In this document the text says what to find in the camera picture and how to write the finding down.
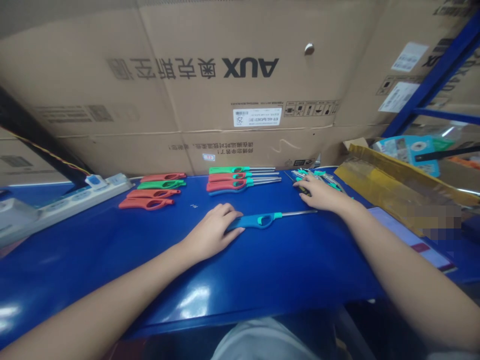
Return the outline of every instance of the power strip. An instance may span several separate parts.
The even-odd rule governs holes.
[[[7,226],[1,229],[0,248],[81,213],[105,200],[126,192],[134,186],[121,173],[107,178],[106,182],[108,185],[98,190],[94,190],[90,186],[83,187],[71,194],[62,196],[47,206],[37,209],[38,218],[35,221],[23,225]]]

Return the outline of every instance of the right hand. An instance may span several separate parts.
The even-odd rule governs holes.
[[[328,210],[338,214],[344,209],[359,204],[348,195],[335,190],[311,175],[305,176],[302,180],[294,183],[293,186],[305,188],[310,192],[311,197],[304,193],[301,193],[300,197],[308,206],[315,209]]]
[[[237,227],[225,234],[229,225],[243,216],[229,203],[218,204],[179,244],[196,262],[211,258],[225,249],[245,228]]]

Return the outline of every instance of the white label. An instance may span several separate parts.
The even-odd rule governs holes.
[[[212,154],[202,154],[203,160],[205,161],[215,161],[215,155]]]
[[[410,100],[420,84],[412,84],[409,82],[399,82],[395,85],[390,95],[388,95],[380,106],[378,111],[386,113],[399,113]]]
[[[280,125],[282,116],[281,107],[270,107],[264,109],[234,109],[233,126],[276,126]]]
[[[425,54],[429,47],[427,45],[420,45],[414,42],[409,42],[403,48],[398,59],[395,61],[392,70],[397,70],[409,73],[417,65],[421,57]]]

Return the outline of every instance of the blue work surface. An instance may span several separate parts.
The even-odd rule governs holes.
[[[292,181],[281,176],[279,183],[213,197],[206,192],[206,176],[189,177],[181,194],[172,197],[175,205],[120,210],[123,193],[31,236],[0,260],[0,348],[176,244],[219,203],[229,202],[245,215],[307,210]],[[25,189],[11,190],[20,198]],[[456,282],[478,281],[480,246],[461,243],[464,248],[450,257],[459,269],[448,276]],[[177,278],[126,337],[381,296],[345,224],[319,211],[277,219],[263,230],[246,229],[225,251]]]

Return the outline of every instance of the barcode label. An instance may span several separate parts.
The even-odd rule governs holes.
[[[50,124],[65,124],[65,123],[91,123],[88,117],[67,118],[67,119],[48,119]]]
[[[36,111],[50,124],[113,122],[104,105],[37,106]]]
[[[387,96],[378,111],[387,113],[399,113],[412,95],[417,91],[420,84],[399,82],[395,85],[390,95]]]
[[[401,52],[400,56],[395,60],[392,70],[409,73],[417,65],[419,60],[425,54],[429,47],[414,42],[409,42]]]
[[[21,156],[4,155],[0,156],[0,159],[10,165],[12,168],[25,168],[33,166],[30,162],[28,162],[25,158]]]
[[[278,126],[282,117],[282,107],[235,109],[234,127]]]

